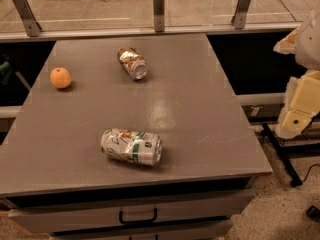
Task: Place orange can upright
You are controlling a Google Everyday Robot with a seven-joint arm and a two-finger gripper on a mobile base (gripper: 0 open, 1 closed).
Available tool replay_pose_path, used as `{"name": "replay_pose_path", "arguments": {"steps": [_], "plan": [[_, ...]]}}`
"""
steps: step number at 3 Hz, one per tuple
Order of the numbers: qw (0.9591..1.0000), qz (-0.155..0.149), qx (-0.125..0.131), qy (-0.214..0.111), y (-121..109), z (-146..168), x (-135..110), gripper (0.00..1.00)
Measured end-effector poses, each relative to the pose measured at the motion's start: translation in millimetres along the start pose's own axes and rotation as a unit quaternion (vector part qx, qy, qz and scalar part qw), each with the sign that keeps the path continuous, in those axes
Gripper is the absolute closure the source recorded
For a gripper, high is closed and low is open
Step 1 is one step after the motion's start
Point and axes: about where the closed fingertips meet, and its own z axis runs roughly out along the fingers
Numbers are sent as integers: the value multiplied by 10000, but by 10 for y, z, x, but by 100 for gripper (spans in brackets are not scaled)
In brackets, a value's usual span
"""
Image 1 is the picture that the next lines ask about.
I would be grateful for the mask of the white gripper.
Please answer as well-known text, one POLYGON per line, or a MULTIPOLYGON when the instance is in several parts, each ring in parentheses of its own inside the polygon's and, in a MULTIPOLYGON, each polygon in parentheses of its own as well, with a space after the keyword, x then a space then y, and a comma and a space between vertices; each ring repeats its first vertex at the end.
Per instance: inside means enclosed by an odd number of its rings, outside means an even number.
POLYGON ((287 84, 286 109, 282 109, 275 133, 283 139, 293 139, 320 112, 320 72, 308 70, 300 78, 291 77, 287 84))

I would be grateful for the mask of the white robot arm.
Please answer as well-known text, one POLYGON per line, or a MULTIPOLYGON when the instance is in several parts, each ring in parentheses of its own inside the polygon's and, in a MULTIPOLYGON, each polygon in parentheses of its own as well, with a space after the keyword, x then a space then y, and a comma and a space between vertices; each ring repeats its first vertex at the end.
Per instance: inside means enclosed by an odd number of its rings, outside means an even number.
POLYGON ((292 139, 320 112, 320 8, 312 10, 301 26, 277 42, 273 50, 294 54, 296 63, 307 69, 301 77, 289 79, 275 129, 280 138, 292 139))

